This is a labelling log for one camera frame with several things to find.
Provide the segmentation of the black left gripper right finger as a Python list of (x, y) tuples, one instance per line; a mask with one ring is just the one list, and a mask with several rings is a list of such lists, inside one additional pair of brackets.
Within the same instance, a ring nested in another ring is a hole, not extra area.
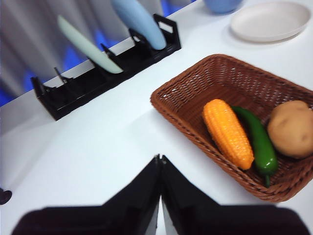
[(169, 161), (160, 158), (162, 199), (180, 235), (308, 235), (290, 209), (274, 205), (222, 206), (193, 185)]

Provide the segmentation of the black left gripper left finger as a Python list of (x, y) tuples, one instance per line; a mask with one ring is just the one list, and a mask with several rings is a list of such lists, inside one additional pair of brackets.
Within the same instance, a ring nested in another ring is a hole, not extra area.
[(25, 214), (14, 235), (154, 235), (161, 159), (156, 155), (120, 192), (101, 206), (50, 207)]

